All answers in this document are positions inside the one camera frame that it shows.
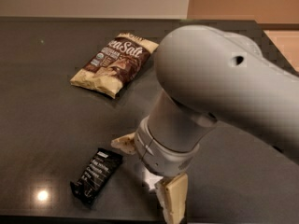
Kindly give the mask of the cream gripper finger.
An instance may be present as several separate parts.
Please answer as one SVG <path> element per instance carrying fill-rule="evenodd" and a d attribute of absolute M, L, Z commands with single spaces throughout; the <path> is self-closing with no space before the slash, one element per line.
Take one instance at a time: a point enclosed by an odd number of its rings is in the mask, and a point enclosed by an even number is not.
<path fill-rule="evenodd" d="M 186 209 L 188 175 L 182 173 L 173 178 L 164 177 L 155 184 L 155 192 L 166 224 L 180 224 Z"/>
<path fill-rule="evenodd" d="M 135 154 L 135 134 L 129 133 L 111 141 L 111 146 L 130 155 Z"/>

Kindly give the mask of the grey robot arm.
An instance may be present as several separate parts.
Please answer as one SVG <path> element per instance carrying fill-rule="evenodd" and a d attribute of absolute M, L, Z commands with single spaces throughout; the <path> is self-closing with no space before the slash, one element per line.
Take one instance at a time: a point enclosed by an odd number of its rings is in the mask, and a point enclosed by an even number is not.
<path fill-rule="evenodd" d="M 167 224 L 185 215 L 186 171 L 218 121 L 247 131 L 291 161 L 299 154 L 297 76 L 268 62 L 251 39 L 204 25 L 169 33 L 154 58 L 162 93 L 134 133 L 112 140 L 159 176 Z"/>

